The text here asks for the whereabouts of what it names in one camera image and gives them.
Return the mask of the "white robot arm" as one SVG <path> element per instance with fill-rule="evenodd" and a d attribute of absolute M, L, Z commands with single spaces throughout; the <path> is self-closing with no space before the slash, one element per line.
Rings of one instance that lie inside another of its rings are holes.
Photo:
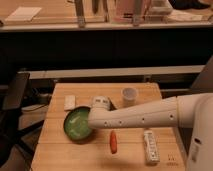
<path fill-rule="evenodd" d="M 149 103 L 111 110 L 108 97 L 96 96 L 88 115 L 93 129 L 174 127 L 178 125 L 177 98 L 171 97 Z"/>

